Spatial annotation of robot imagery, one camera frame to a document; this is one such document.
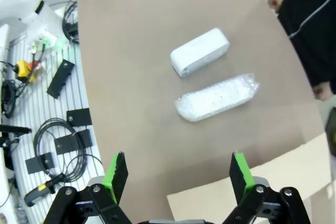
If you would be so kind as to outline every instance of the person's hand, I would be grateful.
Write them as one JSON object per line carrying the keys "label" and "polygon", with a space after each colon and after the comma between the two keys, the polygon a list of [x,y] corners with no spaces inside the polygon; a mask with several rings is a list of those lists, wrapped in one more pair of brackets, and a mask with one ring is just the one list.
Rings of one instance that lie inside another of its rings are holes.
{"label": "person's hand", "polygon": [[282,5],[282,1],[284,0],[268,0],[267,3],[269,7],[275,10],[276,13],[279,13],[281,5]]}
{"label": "person's hand", "polygon": [[327,101],[334,96],[331,91],[330,82],[322,82],[313,87],[313,92],[315,98],[321,101]]}

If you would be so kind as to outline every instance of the yellow label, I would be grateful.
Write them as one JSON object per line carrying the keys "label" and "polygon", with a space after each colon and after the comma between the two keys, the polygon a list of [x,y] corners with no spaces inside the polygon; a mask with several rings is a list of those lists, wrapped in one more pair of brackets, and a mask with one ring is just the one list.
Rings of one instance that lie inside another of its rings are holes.
{"label": "yellow label", "polygon": [[39,191],[42,191],[44,188],[46,188],[46,184],[39,185],[37,188]]}

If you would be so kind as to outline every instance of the person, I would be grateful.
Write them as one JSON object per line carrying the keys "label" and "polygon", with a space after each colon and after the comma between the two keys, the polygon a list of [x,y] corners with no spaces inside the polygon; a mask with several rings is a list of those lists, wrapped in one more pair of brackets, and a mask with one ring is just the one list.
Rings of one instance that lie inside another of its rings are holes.
{"label": "person", "polygon": [[336,0],[268,0],[289,36],[315,98],[336,94]]}

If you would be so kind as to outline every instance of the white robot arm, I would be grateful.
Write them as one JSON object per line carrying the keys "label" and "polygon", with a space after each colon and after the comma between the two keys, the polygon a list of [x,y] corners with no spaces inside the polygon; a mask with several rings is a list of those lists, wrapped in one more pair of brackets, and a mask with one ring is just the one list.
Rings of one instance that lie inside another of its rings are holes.
{"label": "white robot arm", "polygon": [[41,36],[51,46],[57,39],[64,39],[62,18],[44,0],[0,0],[0,20],[16,17],[28,26],[27,42],[30,44]]}

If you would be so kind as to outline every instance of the bubble wrap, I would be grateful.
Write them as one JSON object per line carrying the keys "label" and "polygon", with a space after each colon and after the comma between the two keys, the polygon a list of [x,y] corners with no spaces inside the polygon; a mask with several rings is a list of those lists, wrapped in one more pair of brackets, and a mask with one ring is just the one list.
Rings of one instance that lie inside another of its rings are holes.
{"label": "bubble wrap", "polygon": [[242,74],[205,89],[184,94],[175,101],[175,106],[184,119],[197,122],[249,101],[258,88],[259,84],[254,81],[254,74]]}

